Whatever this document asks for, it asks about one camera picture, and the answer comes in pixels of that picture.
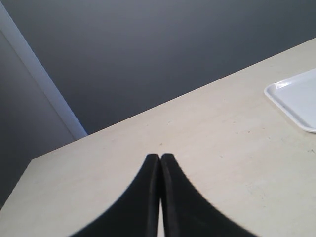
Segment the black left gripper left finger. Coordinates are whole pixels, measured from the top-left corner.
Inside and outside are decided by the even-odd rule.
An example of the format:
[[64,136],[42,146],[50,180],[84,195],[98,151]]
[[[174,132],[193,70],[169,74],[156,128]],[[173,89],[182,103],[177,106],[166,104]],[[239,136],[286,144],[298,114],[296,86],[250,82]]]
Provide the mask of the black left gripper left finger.
[[124,193],[74,237],[156,237],[161,194],[161,166],[148,154]]

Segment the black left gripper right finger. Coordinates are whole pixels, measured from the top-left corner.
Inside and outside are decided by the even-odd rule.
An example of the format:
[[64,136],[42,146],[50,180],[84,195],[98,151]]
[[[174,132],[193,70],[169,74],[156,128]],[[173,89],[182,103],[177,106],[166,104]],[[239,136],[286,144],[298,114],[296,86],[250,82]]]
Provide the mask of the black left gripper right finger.
[[239,226],[212,206],[192,185],[173,154],[160,159],[161,201],[166,237],[248,237]]

